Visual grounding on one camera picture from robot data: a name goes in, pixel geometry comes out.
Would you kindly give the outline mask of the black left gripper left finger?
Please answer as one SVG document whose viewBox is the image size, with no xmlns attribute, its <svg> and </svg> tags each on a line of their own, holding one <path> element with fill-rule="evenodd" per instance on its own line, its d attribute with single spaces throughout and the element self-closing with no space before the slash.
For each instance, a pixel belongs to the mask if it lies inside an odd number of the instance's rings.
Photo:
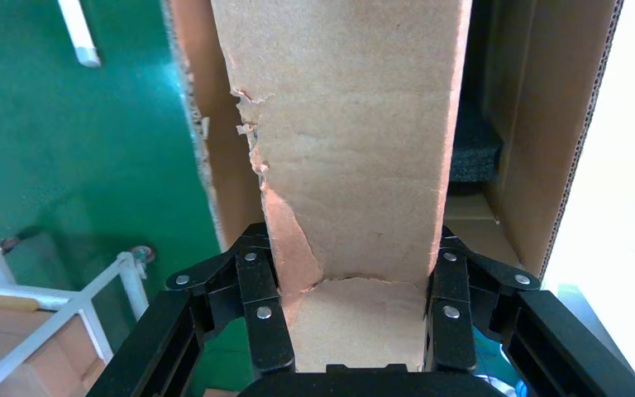
<svg viewBox="0 0 635 397">
<path fill-rule="evenodd" d="M 295 369 L 270 239 L 253 223 L 222 254 L 172 274 L 88 392 L 183 396 L 206 342 L 242 318 L 253 376 Z"/>
</svg>

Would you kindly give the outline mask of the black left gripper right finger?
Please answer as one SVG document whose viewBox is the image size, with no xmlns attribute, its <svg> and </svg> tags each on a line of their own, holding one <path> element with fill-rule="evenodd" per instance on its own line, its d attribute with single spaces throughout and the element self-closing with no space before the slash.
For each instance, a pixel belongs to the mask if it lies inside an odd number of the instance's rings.
<svg viewBox="0 0 635 397">
<path fill-rule="evenodd" d="M 536 396 L 635 396 L 635 375 L 537 277 L 472 251 L 447 227 L 428 292 L 427 371 L 472 375 L 479 331 Z"/>
</svg>

